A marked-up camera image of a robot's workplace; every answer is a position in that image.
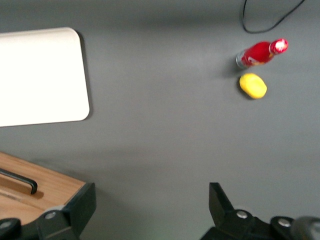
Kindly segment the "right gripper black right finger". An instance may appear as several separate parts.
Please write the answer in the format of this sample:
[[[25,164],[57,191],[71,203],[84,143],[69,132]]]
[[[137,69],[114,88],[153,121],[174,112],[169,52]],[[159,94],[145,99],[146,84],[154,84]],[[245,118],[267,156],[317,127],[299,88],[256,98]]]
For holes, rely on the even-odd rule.
[[[247,240],[255,226],[248,211],[235,209],[218,182],[209,184],[208,206],[214,226],[202,240]]]

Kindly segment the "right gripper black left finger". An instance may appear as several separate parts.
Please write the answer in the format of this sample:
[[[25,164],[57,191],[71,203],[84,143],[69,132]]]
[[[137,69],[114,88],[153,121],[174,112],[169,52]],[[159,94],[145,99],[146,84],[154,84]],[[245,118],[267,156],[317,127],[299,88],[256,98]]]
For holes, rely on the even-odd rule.
[[[96,207],[96,185],[85,183],[66,205],[47,210],[38,218],[38,238],[79,240]]]

